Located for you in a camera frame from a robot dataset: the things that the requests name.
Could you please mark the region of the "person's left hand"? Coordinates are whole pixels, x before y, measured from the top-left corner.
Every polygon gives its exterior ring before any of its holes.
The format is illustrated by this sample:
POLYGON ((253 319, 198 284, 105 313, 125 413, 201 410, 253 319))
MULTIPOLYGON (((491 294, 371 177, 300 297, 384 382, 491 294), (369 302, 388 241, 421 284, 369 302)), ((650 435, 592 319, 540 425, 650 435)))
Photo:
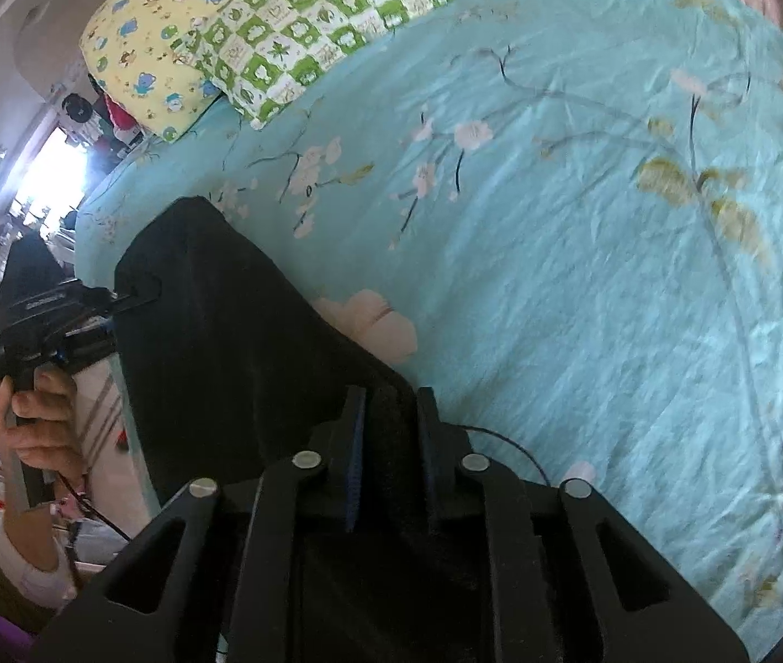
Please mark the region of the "person's left hand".
POLYGON ((0 460, 5 481, 17 456, 32 469, 53 471, 82 491, 86 464, 76 435, 77 386, 55 365, 38 368, 33 391, 15 391, 0 381, 0 460))

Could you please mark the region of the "left forearm white sleeve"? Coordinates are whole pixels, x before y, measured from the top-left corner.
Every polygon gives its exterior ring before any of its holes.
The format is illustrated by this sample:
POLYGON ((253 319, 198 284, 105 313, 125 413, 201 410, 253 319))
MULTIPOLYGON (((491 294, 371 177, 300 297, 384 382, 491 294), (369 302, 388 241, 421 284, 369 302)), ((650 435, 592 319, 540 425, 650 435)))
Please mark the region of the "left forearm white sleeve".
POLYGON ((11 494, 0 523, 0 569, 17 593, 59 611, 78 593, 76 564, 62 545, 48 504, 26 506, 11 494))

